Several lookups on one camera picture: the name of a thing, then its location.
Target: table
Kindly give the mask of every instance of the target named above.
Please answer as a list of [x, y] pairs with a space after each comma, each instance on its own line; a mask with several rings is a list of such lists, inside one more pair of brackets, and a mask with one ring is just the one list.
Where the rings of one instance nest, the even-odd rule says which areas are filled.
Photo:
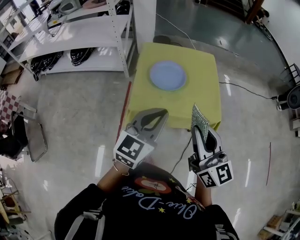
[[[174, 61], [184, 68], [187, 82], [181, 89], [164, 91], [151, 82], [151, 67], [164, 60]], [[168, 110], [169, 127], [190, 129], [196, 103], [210, 126], [217, 130], [221, 122], [221, 100], [213, 55], [185, 47], [145, 43], [136, 69], [124, 123], [129, 123], [139, 111], [158, 107]]]

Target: concrete floor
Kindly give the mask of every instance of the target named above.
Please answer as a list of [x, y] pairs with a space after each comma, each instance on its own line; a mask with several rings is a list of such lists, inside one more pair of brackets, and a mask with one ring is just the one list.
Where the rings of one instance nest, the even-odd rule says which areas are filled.
[[[184, 38], [174, 40], [183, 46], [189, 43]], [[195, 46], [215, 55], [221, 82], [229, 79], [266, 97], [283, 89], [279, 79], [242, 57], [204, 43]], [[37, 108], [49, 145], [36, 163], [27, 156], [17, 162], [0, 158], [20, 190], [20, 202], [32, 211], [22, 227], [34, 238], [53, 230], [57, 212], [112, 165], [121, 110], [133, 78], [126, 79], [123, 73], [74, 72], [43, 76], [35, 82], [24, 72], [19, 83], [9, 87]], [[220, 91], [223, 116], [218, 133], [232, 160], [234, 181], [213, 189], [213, 202], [225, 210], [241, 240], [254, 240], [273, 214], [282, 214], [300, 195], [300, 140], [289, 129], [289, 112], [278, 112], [274, 101], [232, 85], [221, 84]], [[171, 171], [189, 136], [186, 130], [166, 127], [152, 154], [154, 164]], [[173, 173], [183, 185], [191, 154], [190, 145]]]
[[[236, 53], [261, 69], [278, 76], [285, 68], [284, 59], [274, 42], [254, 25], [212, 6], [192, 0], [157, 1], [157, 13], [168, 19], [193, 40], [219, 46]], [[156, 35], [186, 36], [159, 16]]]

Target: black cable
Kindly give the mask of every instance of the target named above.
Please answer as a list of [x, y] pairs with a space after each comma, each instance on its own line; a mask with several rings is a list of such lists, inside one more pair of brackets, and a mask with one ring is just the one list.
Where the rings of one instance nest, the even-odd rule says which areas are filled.
[[[234, 86], [237, 86], [237, 87], [240, 87], [240, 88], [243, 88], [243, 89], [245, 89], [246, 91], [248, 91], [248, 92], [251, 92], [250, 90], [248, 90], [247, 88], [244, 88], [244, 87], [242, 87], [242, 86], [239, 86], [239, 85], [237, 85], [237, 84], [234, 84], [234, 83], [229, 83], [229, 82], [219, 82], [219, 83], [222, 83], [222, 84], [230, 84], [230, 85], [234, 85]], [[255, 95], [257, 95], [257, 96], [260, 96], [260, 97], [262, 97], [262, 98], [265, 98], [265, 99], [275, 99], [276, 97], [265, 97], [265, 96], [262, 96], [262, 95], [259, 95], [259, 94], [256, 94], [255, 92], [251, 92], [251, 93], [253, 93], [253, 94], [255, 94]]]
[[197, 183], [190, 183], [188, 189], [186, 189], [186, 191], [188, 191], [190, 188], [192, 187], [196, 187]]
[[191, 140], [192, 140], [192, 137], [189, 139], [188, 144], [187, 144], [186, 147], [184, 148], [184, 150], [183, 150], [183, 152], [182, 152], [182, 154], [181, 154], [181, 157], [180, 157], [179, 161], [175, 164], [175, 166], [174, 166], [173, 170], [170, 172], [170, 174], [172, 174], [172, 173], [174, 172], [175, 167], [176, 167], [177, 164], [182, 160], [183, 154], [184, 154], [184, 152], [186, 151], [186, 149], [188, 148], [189, 143], [191, 142]]

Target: blue plate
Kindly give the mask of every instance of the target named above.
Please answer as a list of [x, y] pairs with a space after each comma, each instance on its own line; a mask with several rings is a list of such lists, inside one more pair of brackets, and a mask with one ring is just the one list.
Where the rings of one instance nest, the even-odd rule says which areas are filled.
[[187, 75], [182, 66], [173, 61], [161, 61], [150, 70], [150, 79], [155, 86], [166, 91], [175, 91], [184, 86]]

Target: black t-shirt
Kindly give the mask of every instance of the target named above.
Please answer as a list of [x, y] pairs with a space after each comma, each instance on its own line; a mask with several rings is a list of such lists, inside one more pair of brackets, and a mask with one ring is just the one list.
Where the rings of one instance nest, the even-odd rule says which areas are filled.
[[[202, 208], [168, 172], [140, 164], [114, 193], [106, 195], [90, 184], [69, 202], [56, 217], [56, 240], [64, 240], [74, 220], [84, 211], [98, 209], [103, 201], [104, 240], [238, 239], [218, 205]], [[94, 240], [97, 224], [84, 219], [73, 239]]]

